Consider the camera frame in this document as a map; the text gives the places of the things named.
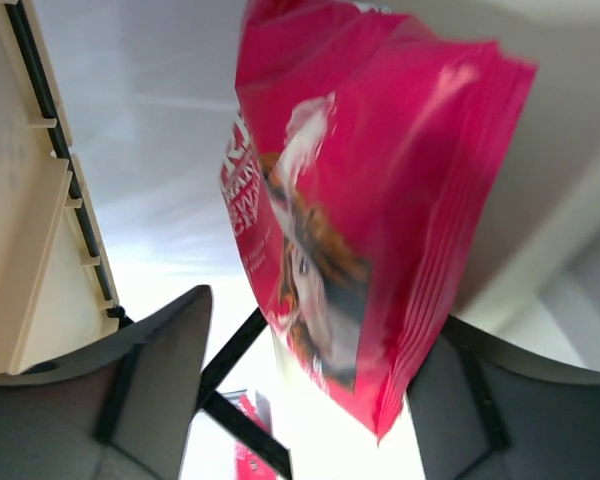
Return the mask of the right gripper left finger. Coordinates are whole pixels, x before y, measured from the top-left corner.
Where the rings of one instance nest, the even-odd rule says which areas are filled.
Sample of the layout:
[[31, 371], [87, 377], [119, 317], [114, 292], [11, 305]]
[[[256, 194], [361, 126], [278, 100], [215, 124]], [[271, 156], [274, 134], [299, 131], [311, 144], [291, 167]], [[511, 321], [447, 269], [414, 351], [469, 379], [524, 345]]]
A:
[[0, 375], [0, 479], [176, 479], [212, 313], [196, 286], [150, 317]]

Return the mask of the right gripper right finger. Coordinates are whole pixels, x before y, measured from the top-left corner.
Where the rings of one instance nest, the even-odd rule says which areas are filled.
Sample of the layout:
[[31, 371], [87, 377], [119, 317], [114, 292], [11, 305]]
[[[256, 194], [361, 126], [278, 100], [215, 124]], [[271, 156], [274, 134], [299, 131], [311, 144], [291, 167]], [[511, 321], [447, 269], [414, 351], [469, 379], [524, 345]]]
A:
[[600, 372], [449, 317], [406, 396], [428, 479], [600, 479]]

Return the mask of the pink real chips bag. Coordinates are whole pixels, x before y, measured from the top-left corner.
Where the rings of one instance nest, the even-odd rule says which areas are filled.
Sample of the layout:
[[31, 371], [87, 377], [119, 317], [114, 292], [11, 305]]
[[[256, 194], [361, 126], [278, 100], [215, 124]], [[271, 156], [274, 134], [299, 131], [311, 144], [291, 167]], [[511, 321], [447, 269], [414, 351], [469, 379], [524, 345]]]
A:
[[[238, 408], [267, 433], [272, 432], [269, 400], [257, 390], [243, 393]], [[275, 471], [241, 442], [235, 444], [235, 478], [237, 480], [276, 480]]]
[[350, 1], [250, 1], [221, 189], [277, 338], [384, 437], [440, 334], [536, 74]]

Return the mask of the beige three-tier shelf rack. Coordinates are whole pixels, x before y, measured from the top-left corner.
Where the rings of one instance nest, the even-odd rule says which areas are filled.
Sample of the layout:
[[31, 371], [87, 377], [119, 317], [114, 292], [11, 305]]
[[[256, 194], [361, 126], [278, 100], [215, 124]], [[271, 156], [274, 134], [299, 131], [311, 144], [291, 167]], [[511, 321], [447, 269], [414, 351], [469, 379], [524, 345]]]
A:
[[[0, 375], [207, 285], [178, 478], [236, 479], [241, 442], [277, 479], [428, 479], [406, 396], [428, 355], [377, 438], [312, 380], [252, 291], [221, 189], [248, 2], [0, 1]], [[535, 66], [446, 321], [600, 372], [600, 19], [350, 2]], [[269, 400], [271, 433], [238, 408], [248, 390]]]

